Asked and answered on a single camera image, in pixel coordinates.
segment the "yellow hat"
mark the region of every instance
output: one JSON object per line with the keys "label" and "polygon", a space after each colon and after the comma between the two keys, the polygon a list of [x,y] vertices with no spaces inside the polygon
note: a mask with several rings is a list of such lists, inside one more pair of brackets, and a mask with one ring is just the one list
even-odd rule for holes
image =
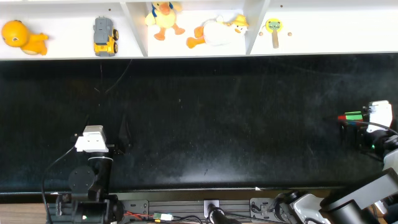
{"label": "yellow hat", "polygon": [[246,17],[244,15],[238,15],[236,16],[235,21],[232,22],[232,24],[238,25],[238,26],[249,26],[249,24],[246,22]]}

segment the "plush toy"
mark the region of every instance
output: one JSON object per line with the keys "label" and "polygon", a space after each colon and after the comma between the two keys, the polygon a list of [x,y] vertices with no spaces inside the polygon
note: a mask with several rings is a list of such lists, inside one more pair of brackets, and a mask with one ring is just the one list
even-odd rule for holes
{"label": "plush toy", "polygon": [[181,4],[178,2],[152,2],[152,12],[145,18],[145,23],[148,26],[156,24],[160,27],[160,32],[154,36],[157,40],[165,39],[165,32],[168,28],[173,28],[176,35],[185,32],[185,29],[179,28],[175,23],[177,16],[174,9],[180,12],[182,10]]}
{"label": "plush toy", "polygon": [[2,27],[1,35],[10,47],[20,47],[25,54],[46,55],[44,41],[49,37],[44,34],[32,34],[21,21],[9,21]]}
{"label": "plush toy", "polygon": [[188,38],[187,46],[192,49],[198,44],[212,46],[225,45],[241,39],[248,30],[249,24],[244,15],[238,15],[231,23],[224,22],[222,16],[209,20],[195,29],[196,38]]}

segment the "duck's beak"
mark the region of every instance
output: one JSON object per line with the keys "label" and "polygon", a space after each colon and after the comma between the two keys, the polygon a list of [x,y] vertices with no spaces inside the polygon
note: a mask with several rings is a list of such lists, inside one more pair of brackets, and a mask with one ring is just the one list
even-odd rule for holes
{"label": "duck's beak", "polygon": [[159,11],[163,14],[163,15],[169,15],[170,14],[170,7],[169,4],[167,4],[166,2],[161,4],[159,7]]}

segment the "wooden handle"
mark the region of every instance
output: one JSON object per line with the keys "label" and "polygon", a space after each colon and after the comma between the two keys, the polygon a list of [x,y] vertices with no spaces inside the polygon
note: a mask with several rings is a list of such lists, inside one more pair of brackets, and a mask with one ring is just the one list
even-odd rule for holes
{"label": "wooden handle", "polygon": [[275,49],[279,48],[278,31],[272,31],[272,45]]}

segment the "toy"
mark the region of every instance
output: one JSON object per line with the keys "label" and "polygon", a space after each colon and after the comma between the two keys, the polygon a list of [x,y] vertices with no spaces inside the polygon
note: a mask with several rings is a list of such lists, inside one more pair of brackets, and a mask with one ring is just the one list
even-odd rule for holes
{"label": "toy", "polygon": [[113,27],[111,19],[98,17],[94,25],[94,51],[95,55],[114,56],[118,52],[119,32]]}
{"label": "toy", "polygon": [[152,12],[145,18],[145,23],[148,26],[156,24],[160,27],[160,32],[154,36],[157,40],[165,40],[165,32],[168,28],[173,28],[175,35],[181,35],[185,32],[185,29],[179,28],[175,23],[177,16],[174,9],[180,12],[182,10],[181,4],[178,2],[152,2]]}
{"label": "toy", "polygon": [[274,48],[279,48],[278,32],[282,30],[282,22],[278,19],[267,20],[266,25],[259,33],[260,36],[264,35],[264,28],[266,28],[266,30],[272,34],[272,45],[274,46]]}
{"label": "toy", "polygon": [[224,22],[222,16],[212,19],[195,29],[195,37],[187,39],[187,46],[192,49],[198,44],[212,46],[225,45],[241,39],[248,30],[249,24],[244,15],[238,15],[231,23]]}
{"label": "toy", "polygon": [[44,41],[49,37],[45,34],[32,34],[21,21],[9,21],[1,30],[5,43],[10,47],[20,47],[25,54],[46,55]]}

